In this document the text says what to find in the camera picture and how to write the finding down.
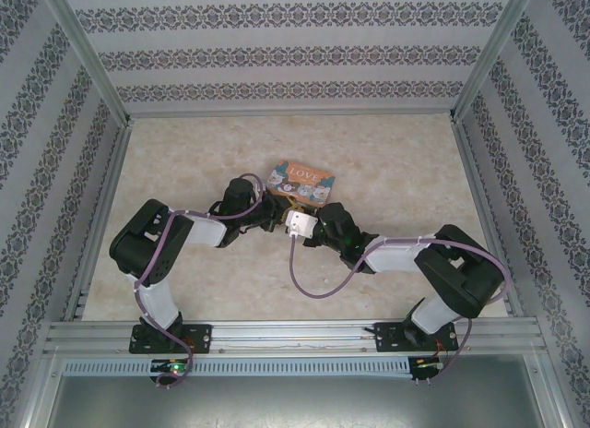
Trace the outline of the circuit board with orange light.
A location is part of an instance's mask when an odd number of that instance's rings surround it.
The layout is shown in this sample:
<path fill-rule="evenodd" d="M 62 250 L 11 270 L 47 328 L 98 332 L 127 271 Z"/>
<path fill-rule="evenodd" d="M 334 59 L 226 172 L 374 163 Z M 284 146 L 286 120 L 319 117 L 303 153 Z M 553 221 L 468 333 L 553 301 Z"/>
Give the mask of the circuit board with orange light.
<path fill-rule="evenodd" d="M 443 362 L 439 357 L 410 357 L 409 367 L 414 381 L 430 381 L 443 369 Z"/>

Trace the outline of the aluminium side rail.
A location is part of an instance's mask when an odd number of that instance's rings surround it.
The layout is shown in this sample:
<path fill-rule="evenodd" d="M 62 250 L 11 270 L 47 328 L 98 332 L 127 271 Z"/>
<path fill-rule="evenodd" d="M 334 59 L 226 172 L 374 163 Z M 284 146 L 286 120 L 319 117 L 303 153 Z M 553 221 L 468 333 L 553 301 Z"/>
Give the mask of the aluminium side rail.
<path fill-rule="evenodd" d="M 508 234 L 502 229 L 502 202 L 503 194 L 499 185 L 498 176 L 494 172 L 493 162 L 488 153 L 485 140 L 481 137 L 478 128 L 468 129 L 463 122 L 456 121 L 456 127 L 462 143 L 468 151 L 469 165 L 473 168 L 476 178 L 477 192 L 480 203 L 485 210 L 485 222 L 490 236 L 490 243 L 493 244 L 495 254 L 501 262 L 511 271 L 513 286 L 508 291 L 508 301 L 514 316 L 531 316 L 522 301 L 519 285 L 517 284 L 520 272 L 514 270 L 513 262 L 519 263 L 519 258 L 513 258 L 510 250 L 512 246 L 505 240 Z"/>
<path fill-rule="evenodd" d="M 92 281 L 134 122 L 133 119 L 129 119 L 112 142 L 96 206 L 88 226 L 88 234 L 77 261 L 72 288 L 66 298 L 66 308 L 62 315 L 62 320 L 65 322 L 72 322 L 76 319 L 79 299 Z"/>

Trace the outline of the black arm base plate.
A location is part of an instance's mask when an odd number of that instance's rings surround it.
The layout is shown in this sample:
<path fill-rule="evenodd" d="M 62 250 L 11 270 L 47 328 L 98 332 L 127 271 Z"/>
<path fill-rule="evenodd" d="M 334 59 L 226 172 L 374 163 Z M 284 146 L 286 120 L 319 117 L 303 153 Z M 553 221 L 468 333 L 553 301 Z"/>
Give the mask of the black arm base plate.
<path fill-rule="evenodd" d="M 181 324 L 171 333 L 187 345 L 192 353 L 209 353 L 211 325 Z M 142 324 L 133 327 L 128 350 L 132 354 L 185 353 L 178 342 L 170 340 L 154 327 Z"/>
<path fill-rule="evenodd" d="M 377 322 L 372 332 L 378 352 L 456 351 L 459 346 L 453 323 L 427 334 L 412 323 Z"/>

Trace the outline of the circuit board with green light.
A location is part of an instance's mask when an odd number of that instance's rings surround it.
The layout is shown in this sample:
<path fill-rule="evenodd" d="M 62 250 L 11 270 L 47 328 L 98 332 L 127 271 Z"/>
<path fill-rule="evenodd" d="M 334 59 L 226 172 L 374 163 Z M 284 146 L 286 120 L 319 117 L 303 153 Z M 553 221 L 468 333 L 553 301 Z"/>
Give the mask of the circuit board with green light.
<path fill-rule="evenodd" d="M 156 359 L 151 361 L 149 371 L 152 375 L 183 375 L 187 365 L 188 362 L 185 359 Z"/>

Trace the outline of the aluminium back rail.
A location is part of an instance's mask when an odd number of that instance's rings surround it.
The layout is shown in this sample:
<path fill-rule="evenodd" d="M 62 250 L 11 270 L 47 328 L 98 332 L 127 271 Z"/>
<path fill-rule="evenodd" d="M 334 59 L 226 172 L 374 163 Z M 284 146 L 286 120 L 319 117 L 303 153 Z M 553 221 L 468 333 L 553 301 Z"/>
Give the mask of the aluminium back rail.
<path fill-rule="evenodd" d="M 266 116 L 323 116 L 323 115 L 418 115 L 450 114 L 444 108 L 355 108 L 355 109 L 249 109 L 249 110 L 205 110 L 205 111 L 160 111 L 129 113 L 130 119 L 156 118 L 200 118 L 200 117 L 266 117 Z"/>

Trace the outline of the aluminium mounting rail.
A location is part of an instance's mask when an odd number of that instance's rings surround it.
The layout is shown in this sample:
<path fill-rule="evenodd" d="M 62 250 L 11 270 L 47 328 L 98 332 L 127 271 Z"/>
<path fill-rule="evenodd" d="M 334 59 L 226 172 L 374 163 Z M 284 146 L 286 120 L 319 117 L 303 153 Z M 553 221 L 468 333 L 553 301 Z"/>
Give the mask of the aluminium mounting rail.
<path fill-rule="evenodd" d="M 57 322 L 49 326 L 41 353 L 61 358 L 124 357 L 131 321 Z M 212 357 L 337 357 L 375 355 L 382 336 L 371 320 L 213 321 L 208 342 Z M 481 317 L 472 328 L 455 324 L 464 354 L 526 354 L 544 351 L 545 338 L 533 317 Z"/>

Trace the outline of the aluminium frame corner post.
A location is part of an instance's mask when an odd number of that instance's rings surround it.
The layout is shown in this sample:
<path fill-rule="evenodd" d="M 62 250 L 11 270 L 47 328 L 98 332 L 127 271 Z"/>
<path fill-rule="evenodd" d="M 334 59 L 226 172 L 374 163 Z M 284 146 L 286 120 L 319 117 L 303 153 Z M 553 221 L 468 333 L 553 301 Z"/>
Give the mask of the aluminium frame corner post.
<path fill-rule="evenodd" d="M 118 125 L 127 125 L 130 115 L 112 84 L 98 53 L 77 18 L 68 0 L 46 0 L 61 25 L 77 57 L 87 69 L 102 99 L 106 102 Z"/>
<path fill-rule="evenodd" d="M 465 115 L 470 104 L 477 96 L 486 76 L 497 60 L 529 1 L 508 0 L 473 70 L 469 74 L 454 108 L 450 111 L 450 119 L 453 123 L 456 124 Z"/>

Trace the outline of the grey metal sheet panel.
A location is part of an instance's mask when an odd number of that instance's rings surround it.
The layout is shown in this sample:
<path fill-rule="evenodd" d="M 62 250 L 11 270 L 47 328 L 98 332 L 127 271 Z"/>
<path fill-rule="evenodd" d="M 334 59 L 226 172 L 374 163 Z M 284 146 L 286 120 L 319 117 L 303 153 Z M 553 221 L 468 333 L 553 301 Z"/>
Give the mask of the grey metal sheet panel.
<path fill-rule="evenodd" d="M 523 385 L 416 386 L 384 378 L 67 377 L 50 428 L 544 428 Z"/>

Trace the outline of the orange cartoon tin box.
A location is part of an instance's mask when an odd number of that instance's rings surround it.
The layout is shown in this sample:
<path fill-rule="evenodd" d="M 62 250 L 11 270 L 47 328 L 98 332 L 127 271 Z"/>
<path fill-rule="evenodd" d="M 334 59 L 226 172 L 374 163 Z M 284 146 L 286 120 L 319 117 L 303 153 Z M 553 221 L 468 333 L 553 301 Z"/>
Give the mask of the orange cartoon tin box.
<path fill-rule="evenodd" d="M 281 160 L 266 179 L 266 188 L 279 196 L 290 196 L 310 207 L 321 208 L 335 183 L 330 173 L 300 164 Z"/>

